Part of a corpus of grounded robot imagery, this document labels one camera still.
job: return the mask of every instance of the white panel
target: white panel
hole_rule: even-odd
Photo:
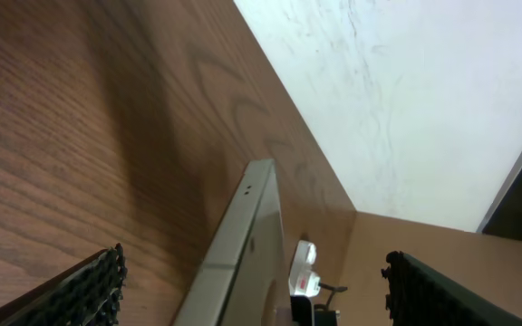
[[[205,264],[237,266],[273,165],[272,159],[249,162],[208,248]]]
[[[357,210],[477,229],[522,149],[522,1],[236,2]]]

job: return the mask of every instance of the white device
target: white device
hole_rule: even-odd
[[[289,272],[289,293],[315,297],[320,291],[320,277],[312,270],[317,257],[315,244],[300,240]]]

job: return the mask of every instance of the white wall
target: white wall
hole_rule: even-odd
[[[522,1],[236,3],[357,210],[477,229],[522,149]]]

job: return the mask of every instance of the wooden panel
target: wooden panel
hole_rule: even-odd
[[[335,283],[353,207],[231,1],[0,1],[0,305],[121,242],[168,323],[257,158]]]
[[[359,214],[333,306],[341,325],[391,325],[385,310],[386,254],[403,251],[522,319],[522,242],[394,218]]]

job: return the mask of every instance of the gray edge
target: gray edge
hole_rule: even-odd
[[[495,199],[493,199],[493,203],[488,208],[487,213],[485,214],[485,217],[483,217],[482,222],[480,222],[480,225],[478,225],[477,232],[482,233],[482,231],[485,229],[485,226],[487,226],[488,221],[490,221],[490,218],[495,214],[495,210],[497,210],[497,207],[500,205],[501,201],[507,194],[508,190],[510,189],[513,182],[515,182],[515,179],[518,176],[518,173],[522,169],[522,151],[521,154],[519,154],[517,158],[517,162],[515,162],[515,165],[508,173],[507,178],[505,179],[505,182],[503,182],[503,185],[501,186],[500,190],[498,191],[497,195],[495,196]]]
[[[274,166],[272,159],[251,161],[215,233],[207,255],[191,284],[174,326],[213,326],[227,300],[266,182]]]

